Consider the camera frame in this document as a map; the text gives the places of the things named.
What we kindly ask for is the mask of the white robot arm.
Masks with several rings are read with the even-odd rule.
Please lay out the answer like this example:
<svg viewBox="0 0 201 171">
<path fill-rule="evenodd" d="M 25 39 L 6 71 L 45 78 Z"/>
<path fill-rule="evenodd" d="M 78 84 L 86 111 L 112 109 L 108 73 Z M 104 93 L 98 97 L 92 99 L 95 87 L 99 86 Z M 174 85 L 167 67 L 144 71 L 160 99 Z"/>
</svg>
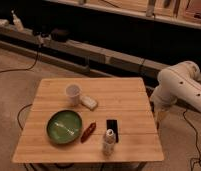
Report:
<svg viewBox="0 0 201 171">
<path fill-rule="evenodd" d="M 154 106 L 154 119 L 159 124 L 166 111 L 178 99 L 185 101 L 201 112 L 201 84 L 197 81 L 200 75 L 198 65 L 193 61 L 184 61 L 162 69 L 155 87 L 150 96 Z"/>
</svg>

